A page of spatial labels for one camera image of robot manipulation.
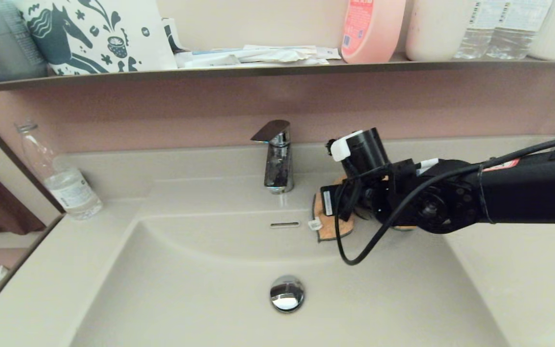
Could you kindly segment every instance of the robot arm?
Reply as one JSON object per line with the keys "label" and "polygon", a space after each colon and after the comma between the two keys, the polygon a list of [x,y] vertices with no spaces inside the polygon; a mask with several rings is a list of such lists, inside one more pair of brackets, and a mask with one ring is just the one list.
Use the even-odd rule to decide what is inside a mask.
{"label": "robot arm", "polygon": [[331,140],[330,155],[348,176],[333,190],[336,218],[368,211],[383,223],[381,236],[397,226],[446,234],[475,223],[555,224],[555,150],[535,154],[553,147],[550,141],[478,164],[416,164],[391,163],[376,128]]}

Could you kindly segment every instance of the pink bottle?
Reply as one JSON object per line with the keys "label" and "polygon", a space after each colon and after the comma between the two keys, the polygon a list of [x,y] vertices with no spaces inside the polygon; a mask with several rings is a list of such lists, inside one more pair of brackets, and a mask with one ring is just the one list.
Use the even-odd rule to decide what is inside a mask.
{"label": "pink bottle", "polygon": [[351,64],[388,62],[395,52],[406,0],[350,0],[342,57]]}

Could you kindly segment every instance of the black cable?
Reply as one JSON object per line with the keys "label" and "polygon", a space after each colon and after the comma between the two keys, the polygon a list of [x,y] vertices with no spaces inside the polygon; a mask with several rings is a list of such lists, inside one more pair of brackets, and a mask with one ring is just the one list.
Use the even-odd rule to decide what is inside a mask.
{"label": "black cable", "polygon": [[344,260],[344,262],[350,266],[355,266],[359,264],[361,261],[363,261],[363,259],[365,259],[368,256],[368,254],[370,254],[370,252],[372,251],[374,246],[376,246],[376,244],[381,239],[381,237],[383,237],[385,233],[387,233],[387,230],[392,226],[395,220],[397,220],[401,215],[401,213],[403,213],[403,211],[407,208],[410,202],[414,198],[416,198],[416,196],[418,196],[419,193],[421,193],[423,190],[430,187],[431,185],[436,184],[442,180],[446,180],[447,178],[450,178],[453,176],[459,176],[459,175],[468,174],[470,172],[478,171],[481,167],[483,167],[483,169],[488,169],[489,167],[504,164],[505,162],[516,160],[517,158],[521,158],[529,154],[544,151],[546,149],[554,148],[554,147],[555,147],[555,140],[552,140],[532,147],[520,149],[519,151],[507,154],[506,156],[502,156],[500,158],[493,158],[484,163],[472,164],[453,171],[447,171],[434,178],[430,178],[430,180],[423,182],[423,184],[416,187],[412,192],[410,192],[409,195],[407,195],[407,197],[403,199],[403,201],[399,204],[399,206],[391,213],[389,218],[385,221],[383,226],[381,226],[381,228],[376,232],[376,234],[374,234],[374,237],[372,237],[372,240],[368,242],[368,245],[365,246],[364,250],[361,251],[361,254],[359,254],[359,256],[353,260],[350,260],[348,259],[348,257],[346,257],[346,254],[344,253],[344,247],[342,246],[342,236],[340,235],[340,224],[339,224],[339,206],[340,206],[340,200],[342,198],[342,193],[344,191],[345,184],[351,181],[359,181],[361,180],[361,178],[360,178],[360,175],[355,175],[352,178],[346,179],[346,182],[344,182],[341,186],[339,186],[335,191],[335,201],[337,202],[335,204],[335,238],[337,239],[337,247],[340,251],[340,256],[342,257],[342,260]]}

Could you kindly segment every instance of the faucet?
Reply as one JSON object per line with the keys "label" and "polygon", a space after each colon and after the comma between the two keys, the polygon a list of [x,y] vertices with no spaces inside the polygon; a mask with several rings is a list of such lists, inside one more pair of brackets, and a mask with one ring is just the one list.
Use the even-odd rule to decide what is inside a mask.
{"label": "faucet", "polygon": [[291,124],[286,120],[272,120],[251,140],[269,144],[264,186],[275,195],[291,191],[295,186],[292,178]]}

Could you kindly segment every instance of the sink basin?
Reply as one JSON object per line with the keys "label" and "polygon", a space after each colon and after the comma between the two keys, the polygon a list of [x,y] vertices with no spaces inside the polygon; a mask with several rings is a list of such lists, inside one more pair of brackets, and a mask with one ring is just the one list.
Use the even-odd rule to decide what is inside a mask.
{"label": "sink basin", "polygon": [[[349,267],[308,219],[301,210],[141,220],[71,346],[507,345],[444,237],[389,231]],[[351,257],[377,227],[357,220],[344,239]],[[295,313],[269,300],[282,275],[305,286]]]}

